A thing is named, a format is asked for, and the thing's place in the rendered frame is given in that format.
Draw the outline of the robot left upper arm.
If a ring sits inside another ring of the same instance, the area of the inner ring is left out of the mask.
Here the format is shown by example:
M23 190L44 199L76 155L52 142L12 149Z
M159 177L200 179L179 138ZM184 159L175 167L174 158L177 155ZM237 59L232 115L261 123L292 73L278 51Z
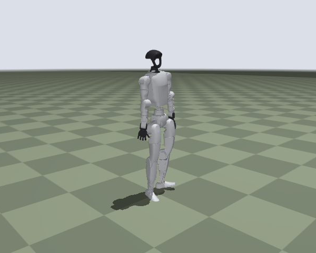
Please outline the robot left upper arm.
M175 96L174 92L171 91L171 78L172 78L172 76L171 76L170 72L166 72L166 74L167 74L167 80L168 80L168 94L169 94L168 100L171 100Z

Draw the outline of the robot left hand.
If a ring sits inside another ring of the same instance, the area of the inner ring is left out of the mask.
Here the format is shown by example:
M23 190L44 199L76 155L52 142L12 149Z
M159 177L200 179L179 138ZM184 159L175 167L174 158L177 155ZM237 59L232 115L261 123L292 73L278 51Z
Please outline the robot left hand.
M174 126L175 126L175 129L176 129L176 123L175 123L175 120L174 120L174 118L175 118L175 113L172 113L172 117L169 116L169 118L174 121Z

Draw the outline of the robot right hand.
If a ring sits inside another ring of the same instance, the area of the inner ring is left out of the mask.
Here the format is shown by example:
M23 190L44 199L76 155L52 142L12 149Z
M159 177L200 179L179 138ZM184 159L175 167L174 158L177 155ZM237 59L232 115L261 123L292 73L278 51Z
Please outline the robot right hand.
M138 133L138 139L139 139L139 136L140 136L140 140L141 140L141 138L142 138L142 140L144 140L144 138L145 138L145 141L146 141L146 135L148 136L148 138L149 138L149 135L147 134L147 124L146 124L146 129L142 129L141 128L141 124L140 124L140 131L139 131L139 133Z

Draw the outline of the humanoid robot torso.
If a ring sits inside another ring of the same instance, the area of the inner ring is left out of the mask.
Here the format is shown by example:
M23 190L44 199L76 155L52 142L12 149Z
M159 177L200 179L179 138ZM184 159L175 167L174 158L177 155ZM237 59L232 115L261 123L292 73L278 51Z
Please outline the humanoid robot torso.
M151 121L157 120L160 128L164 127L167 123L167 115L164 113L165 108L161 108L167 104L168 101L168 80L167 74L164 71L158 70L160 73L153 73L155 70L145 74L150 76L150 84L148 86L147 99L151 101L151 106L156 106L154 114L151 115Z

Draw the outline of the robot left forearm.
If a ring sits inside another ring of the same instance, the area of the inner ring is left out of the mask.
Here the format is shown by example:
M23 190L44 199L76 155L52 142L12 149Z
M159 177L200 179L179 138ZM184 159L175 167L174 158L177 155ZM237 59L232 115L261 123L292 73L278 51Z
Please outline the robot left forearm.
M168 107L168 116L172 117L172 113L175 113L174 110L174 98L167 101L167 107Z

